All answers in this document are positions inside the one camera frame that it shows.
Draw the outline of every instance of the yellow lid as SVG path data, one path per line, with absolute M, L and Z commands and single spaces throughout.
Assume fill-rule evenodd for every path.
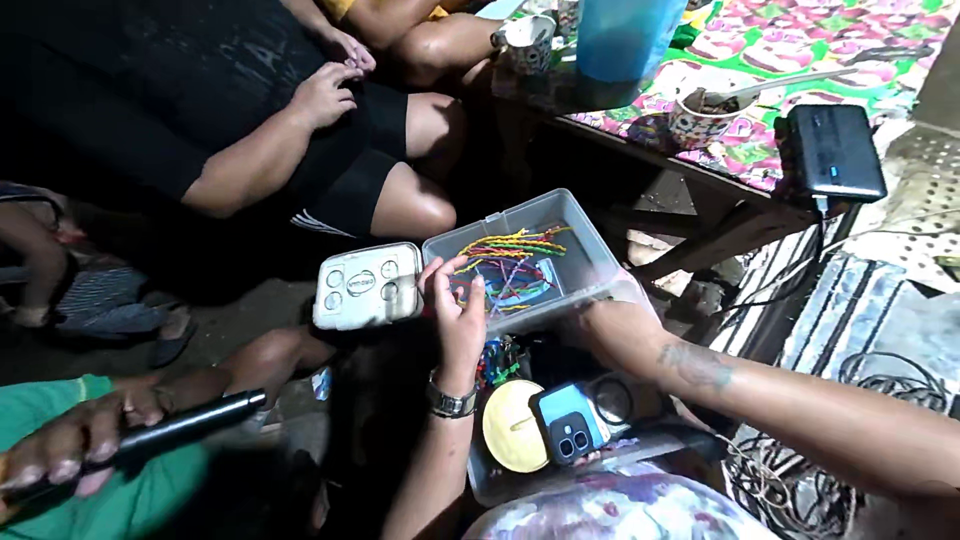
M 501 465 L 517 473 L 533 473 L 547 464 L 546 446 L 528 405 L 543 388 L 529 380 L 509 380 L 493 390 L 483 411 L 487 448 Z

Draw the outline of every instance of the pink floral tablecloth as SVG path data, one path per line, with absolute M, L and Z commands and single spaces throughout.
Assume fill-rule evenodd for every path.
M 834 69 L 867 51 L 859 72 L 768 90 L 719 141 L 676 154 L 771 191 L 783 176 L 775 118 L 799 104 L 839 103 L 863 106 L 875 125 L 906 116 L 958 12 L 960 3 L 949 0 L 726 0 L 692 44 L 667 51 L 654 82 L 632 105 L 568 117 L 669 154 L 665 119 L 678 88 L 704 77 L 760 81 Z M 555 46 L 560 73 L 572 73 L 574 48 L 575 40 Z M 493 91 L 512 93 L 503 80 L 494 81 Z

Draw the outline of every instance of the wristwatch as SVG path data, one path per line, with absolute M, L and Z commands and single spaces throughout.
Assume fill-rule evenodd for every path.
M 433 383 L 436 373 L 437 368 L 434 368 L 430 372 L 430 382 L 426 385 L 426 399 L 430 401 L 430 411 L 442 418 L 463 418 L 473 414 L 477 403 L 476 388 L 462 398 L 448 396 Z

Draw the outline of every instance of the yellow shirt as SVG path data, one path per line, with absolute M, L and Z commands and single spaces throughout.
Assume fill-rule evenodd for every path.
M 347 14 L 354 1 L 355 0 L 324 0 L 324 7 L 326 7 L 327 12 L 333 15 L 336 22 L 340 22 L 340 19 L 344 18 L 344 15 Z M 440 6 L 437 6 L 428 18 L 429 20 L 437 20 L 448 15 L 450 15 L 450 13 L 446 12 L 446 10 Z

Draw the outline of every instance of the smartphone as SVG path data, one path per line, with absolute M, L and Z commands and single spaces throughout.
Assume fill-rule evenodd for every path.
M 530 398 L 550 459 L 569 465 L 610 441 L 610 430 L 597 414 L 582 382 L 569 382 Z

